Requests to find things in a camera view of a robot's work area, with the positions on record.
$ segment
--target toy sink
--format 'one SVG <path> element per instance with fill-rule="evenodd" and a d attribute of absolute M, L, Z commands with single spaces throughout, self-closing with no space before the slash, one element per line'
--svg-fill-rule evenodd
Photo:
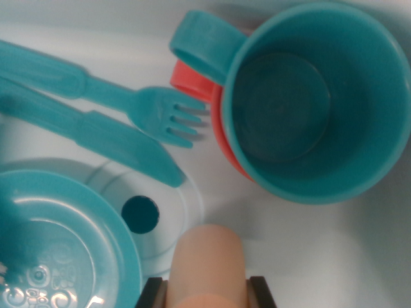
<path fill-rule="evenodd" d="M 78 63 L 95 76 L 137 90 L 168 86 L 177 61 L 168 42 L 188 10 L 207 10 L 250 33 L 277 12 L 305 2 L 311 1 L 2 1 L 0 39 Z M 411 3 L 344 2 L 382 22 L 411 60 Z M 125 114 L 88 101 L 61 101 L 129 124 Z M 206 124 L 197 128 L 192 149 L 165 146 L 186 175 L 178 189 L 4 116 L 0 163 L 3 169 L 24 166 L 74 177 L 119 213 L 133 196 L 155 201 L 159 224 L 147 234 L 133 234 L 144 278 L 167 279 L 179 235 L 216 223 L 239 234 L 247 276 L 265 276 L 278 307 L 411 306 L 410 145 L 392 171 L 360 197 L 300 205 L 239 174 L 220 152 L 209 115 L 200 116 Z"/>

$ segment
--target drain hole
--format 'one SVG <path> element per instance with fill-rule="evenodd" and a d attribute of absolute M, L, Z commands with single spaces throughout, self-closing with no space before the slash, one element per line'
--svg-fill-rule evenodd
<path fill-rule="evenodd" d="M 153 200 L 146 196 L 134 196 L 127 200 L 121 217 L 133 233 L 145 234 L 159 223 L 160 211 Z"/>

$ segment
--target fork handle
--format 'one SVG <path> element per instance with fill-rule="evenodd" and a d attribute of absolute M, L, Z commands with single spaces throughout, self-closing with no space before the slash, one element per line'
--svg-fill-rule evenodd
<path fill-rule="evenodd" d="M 80 66 L 0 40 L 0 76 L 64 98 L 127 111 L 134 91 L 89 76 Z"/>

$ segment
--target cup rim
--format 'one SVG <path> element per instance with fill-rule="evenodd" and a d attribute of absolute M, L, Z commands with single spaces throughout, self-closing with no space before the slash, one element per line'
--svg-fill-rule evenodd
<path fill-rule="evenodd" d="M 253 179 L 247 174 L 241 164 L 238 162 L 236 155 L 232 151 L 227 136 L 224 132 L 222 122 L 222 99 L 223 88 L 216 84 L 214 88 L 213 97 L 211 98 L 211 125 L 213 127 L 214 136 L 217 139 L 217 143 L 223 152 L 225 158 L 237 169 L 243 176 L 253 181 Z"/>
<path fill-rule="evenodd" d="M 352 6 L 347 6 L 344 4 L 338 3 L 310 3 L 302 4 L 295 6 L 293 8 L 287 9 L 278 15 L 272 17 L 262 26 L 260 26 L 241 46 L 240 50 L 237 52 L 234 60 L 230 66 L 230 70 L 227 75 L 227 81 L 225 82 L 225 91 L 223 94 L 223 103 L 222 103 L 222 123 L 225 135 L 229 141 L 229 145 L 234 152 L 237 161 L 240 163 L 245 172 L 251 176 L 251 178 L 262 186 L 264 189 L 269 192 L 280 196 L 284 199 L 298 202 L 298 203 L 307 203 L 307 204 L 324 204 L 324 203 L 336 203 L 344 201 L 346 199 L 352 198 L 368 188 L 371 188 L 379 180 L 381 180 L 392 168 L 392 166 L 397 162 L 398 158 L 401 156 L 403 150 L 405 149 L 407 140 L 411 132 L 411 106 L 408 104 L 408 117 L 407 122 L 405 123 L 401 135 L 399 136 L 399 141 L 396 144 L 395 148 L 392 149 L 391 154 L 385 159 L 385 162 L 375 170 L 374 174 L 368 179 L 364 180 L 361 184 L 356 186 L 348 187 L 347 189 L 342 189 L 338 193 L 328 193 L 321 194 L 318 196 L 306 196 L 282 189 L 274 184 L 271 184 L 263 176 L 261 176 L 251 165 L 251 163 L 246 158 L 244 152 L 242 151 L 239 142 L 236 140 L 236 133 L 234 130 L 234 121 L 232 118 L 232 90 L 234 88 L 234 83 L 238 70 L 241 67 L 242 60 L 244 59 L 247 52 L 250 48 L 273 26 L 280 24 L 283 21 L 300 15 L 307 12 L 316 12 L 319 10 L 329 10 L 334 12 L 344 12 L 350 17 L 359 19 L 362 22 L 367 22 L 368 27 L 374 28 L 376 32 L 379 33 L 379 36 L 387 44 L 390 44 L 393 49 L 396 50 L 396 56 L 401 63 L 401 70 L 403 76 L 408 80 L 408 84 L 411 84 L 411 70 L 408 63 L 408 60 L 402 50 L 401 46 L 394 38 L 394 36 L 376 19 L 370 15 L 362 12 L 359 9 L 353 8 Z M 411 94 L 408 91 L 408 102 L 411 102 Z"/>

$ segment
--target teal fork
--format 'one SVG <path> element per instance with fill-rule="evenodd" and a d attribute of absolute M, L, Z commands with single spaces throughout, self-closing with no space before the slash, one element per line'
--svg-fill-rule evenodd
<path fill-rule="evenodd" d="M 122 111 L 151 138 L 184 148 L 193 144 L 181 133 L 196 135 L 187 124 L 201 122 L 191 111 L 205 109 L 203 103 L 177 90 L 148 87 L 133 91 L 90 76 L 75 64 L 1 40 L 0 77 Z"/>

